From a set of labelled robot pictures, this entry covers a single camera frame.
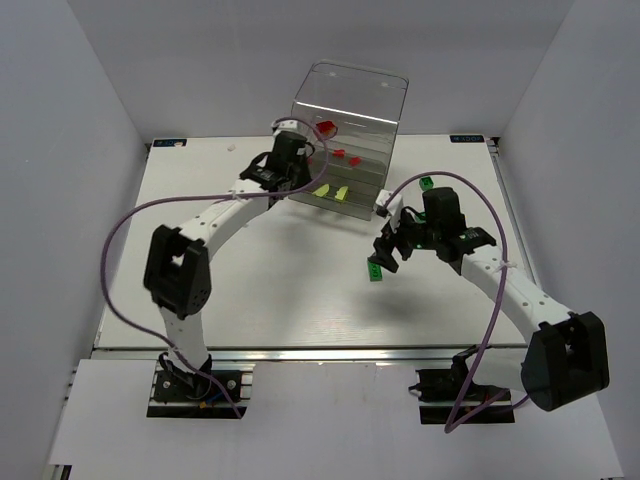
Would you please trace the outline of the green lego plate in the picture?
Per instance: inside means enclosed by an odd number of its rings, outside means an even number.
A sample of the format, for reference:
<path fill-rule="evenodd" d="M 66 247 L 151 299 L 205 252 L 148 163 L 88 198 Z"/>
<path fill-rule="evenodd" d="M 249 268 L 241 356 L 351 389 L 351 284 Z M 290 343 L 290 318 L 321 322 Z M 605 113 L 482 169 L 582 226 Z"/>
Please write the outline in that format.
<path fill-rule="evenodd" d="M 381 282 L 383 280 L 382 268 L 379 265 L 368 261 L 367 271 L 370 282 Z"/>

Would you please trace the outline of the yellow-green lego wedge piece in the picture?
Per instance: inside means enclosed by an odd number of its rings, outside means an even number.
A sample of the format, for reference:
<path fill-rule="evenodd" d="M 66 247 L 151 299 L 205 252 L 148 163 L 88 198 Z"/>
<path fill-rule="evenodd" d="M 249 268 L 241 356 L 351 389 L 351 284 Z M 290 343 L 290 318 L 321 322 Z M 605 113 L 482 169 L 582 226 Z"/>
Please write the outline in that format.
<path fill-rule="evenodd" d="M 313 191 L 313 195 L 316 197 L 325 197 L 330 191 L 330 185 L 324 184 Z"/>

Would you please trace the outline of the large red lego piece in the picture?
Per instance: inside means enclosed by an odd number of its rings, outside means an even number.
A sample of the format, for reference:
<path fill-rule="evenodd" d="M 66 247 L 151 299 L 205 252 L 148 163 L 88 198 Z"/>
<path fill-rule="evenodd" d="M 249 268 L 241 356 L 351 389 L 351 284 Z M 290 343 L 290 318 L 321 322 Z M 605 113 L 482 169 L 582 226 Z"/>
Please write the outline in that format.
<path fill-rule="evenodd" d="M 333 138 L 338 131 L 337 125 L 331 120 L 324 120 L 315 124 L 318 132 L 326 139 Z"/>

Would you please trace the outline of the light green lego assembly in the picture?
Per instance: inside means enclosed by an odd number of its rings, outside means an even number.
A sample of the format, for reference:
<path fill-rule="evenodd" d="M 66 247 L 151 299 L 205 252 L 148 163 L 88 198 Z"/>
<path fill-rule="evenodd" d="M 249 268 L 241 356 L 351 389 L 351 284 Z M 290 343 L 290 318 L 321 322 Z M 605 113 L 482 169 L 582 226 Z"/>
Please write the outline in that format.
<path fill-rule="evenodd" d="M 334 199 L 338 202 L 344 202 L 347 198 L 348 192 L 349 192 L 349 187 L 342 186 L 336 191 L 334 195 Z"/>

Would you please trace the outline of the clear drawer container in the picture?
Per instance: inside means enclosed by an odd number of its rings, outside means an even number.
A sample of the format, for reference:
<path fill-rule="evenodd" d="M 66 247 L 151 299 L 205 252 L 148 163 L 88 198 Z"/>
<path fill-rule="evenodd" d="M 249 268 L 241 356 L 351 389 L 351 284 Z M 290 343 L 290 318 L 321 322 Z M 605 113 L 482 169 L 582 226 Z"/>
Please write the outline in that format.
<path fill-rule="evenodd" d="M 390 168 L 399 122 L 409 87 L 407 77 L 376 68 L 344 62 L 320 60 L 314 63 L 298 90 L 291 114 L 313 124 L 333 121 L 337 134 L 321 142 L 306 126 L 301 133 L 313 144 L 308 159 L 317 185 L 293 200 L 335 213 L 369 221 L 379 191 L 384 187 Z M 333 152 L 344 149 L 346 156 Z M 355 167 L 352 157 L 360 157 Z M 313 191 L 329 184 L 325 197 Z M 336 191 L 348 186 L 344 202 L 334 199 Z"/>

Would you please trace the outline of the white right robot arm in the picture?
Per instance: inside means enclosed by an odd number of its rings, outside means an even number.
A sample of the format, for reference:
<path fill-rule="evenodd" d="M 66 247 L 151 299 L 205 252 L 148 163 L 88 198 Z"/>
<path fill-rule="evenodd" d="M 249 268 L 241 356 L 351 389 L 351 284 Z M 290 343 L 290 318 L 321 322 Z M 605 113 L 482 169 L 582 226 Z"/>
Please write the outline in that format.
<path fill-rule="evenodd" d="M 424 209 L 418 212 L 399 195 L 378 194 L 375 212 L 387 222 L 373 243 L 370 262 L 394 273 L 399 268 L 395 253 L 407 260 L 416 250 L 434 252 L 499 307 L 527 349 L 519 354 L 470 347 L 453 357 L 448 374 L 414 385 L 421 400 L 442 400 L 462 387 L 476 400 L 488 398 L 492 388 L 511 389 L 553 411 L 606 389 L 610 374 L 602 320 L 555 301 L 509 265 L 486 230 L 467 225 L 452 188 L 428 190 L 422 199 Z"/>

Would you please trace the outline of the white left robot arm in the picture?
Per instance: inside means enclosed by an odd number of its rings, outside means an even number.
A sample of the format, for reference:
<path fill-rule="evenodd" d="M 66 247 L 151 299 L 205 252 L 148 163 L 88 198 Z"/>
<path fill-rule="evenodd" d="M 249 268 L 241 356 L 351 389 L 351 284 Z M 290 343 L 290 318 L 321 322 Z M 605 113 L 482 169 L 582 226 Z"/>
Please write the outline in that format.
<path fill-rule="evenodd" d="M 206 395 L 211 357 L 204 342 L 201 310 L 212 291 L 210 262 L 252 219 L 266 213 L 280 194 L 311 181 L 307 140 L 287 130 L 275 134 L 272 150 L 255 157 L 227 196 L 181 225 L 161 225 L 152 235 L 143 285 L 164 320 L 171 347 L 163 370 L 194 398 Z"/>

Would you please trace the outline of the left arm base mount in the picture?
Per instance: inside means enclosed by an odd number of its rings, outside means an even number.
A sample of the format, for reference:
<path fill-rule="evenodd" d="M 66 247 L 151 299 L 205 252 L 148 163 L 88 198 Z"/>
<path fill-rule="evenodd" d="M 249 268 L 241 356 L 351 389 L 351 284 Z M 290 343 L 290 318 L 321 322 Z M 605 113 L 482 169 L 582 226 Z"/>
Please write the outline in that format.
<path fill-rule="evenodd" d="M 239 420 L 251 398 L 253 372 L 247 369 L 211 370 L 221 388 L 192 371 L 183 371 L 162 354 L 156 361 L 146 416 L 156 419 Z"/>

